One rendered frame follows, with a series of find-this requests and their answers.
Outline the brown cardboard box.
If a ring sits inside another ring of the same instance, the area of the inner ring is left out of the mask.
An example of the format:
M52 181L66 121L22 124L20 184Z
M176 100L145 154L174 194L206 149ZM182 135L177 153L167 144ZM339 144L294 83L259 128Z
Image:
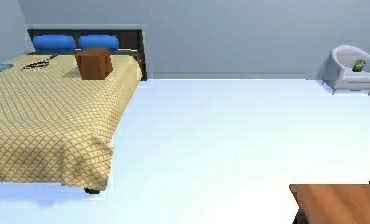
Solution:
M110 51L106 48L86 48L75 54L83 80L105 80L113 71Z

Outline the blue pillow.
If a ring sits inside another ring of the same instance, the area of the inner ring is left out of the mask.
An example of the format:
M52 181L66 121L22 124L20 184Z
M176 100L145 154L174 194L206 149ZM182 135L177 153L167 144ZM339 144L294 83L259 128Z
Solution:
M118 50L119 40L116 36L110 35L86 35L79 38L79 47L86 48L107 48L110 51Z
M33 45L37 51L73 51L76 48L74 38L66 35L35 36Z

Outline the bed with yellow checked cover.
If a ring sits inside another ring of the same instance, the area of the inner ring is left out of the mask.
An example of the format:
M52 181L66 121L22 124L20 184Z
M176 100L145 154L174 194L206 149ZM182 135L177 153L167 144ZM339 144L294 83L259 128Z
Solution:
M106 189L112 137L140 81L146 79L143 34L114 30L118 40L103 80L81 77L74 45L51 53L38 71L26 67L40 52L11 59L0 73L0 182L59 183L91 194Z

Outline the black tennis racket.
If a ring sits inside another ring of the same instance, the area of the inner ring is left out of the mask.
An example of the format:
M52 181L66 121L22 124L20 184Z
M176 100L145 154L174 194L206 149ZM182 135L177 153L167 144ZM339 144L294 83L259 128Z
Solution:
M41 61L33 62L31 64L25 65L21 70L39 70L47 67L50 64L50 61L57 57L57 54L53 54L50 57L43 59Z

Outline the small green thing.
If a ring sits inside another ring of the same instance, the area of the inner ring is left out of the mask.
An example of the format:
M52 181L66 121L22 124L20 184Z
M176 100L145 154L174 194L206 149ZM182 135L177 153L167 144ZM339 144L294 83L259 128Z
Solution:
M353 65L352 71L353 72L361 72L367 63L366 60L357 60L355 64Z

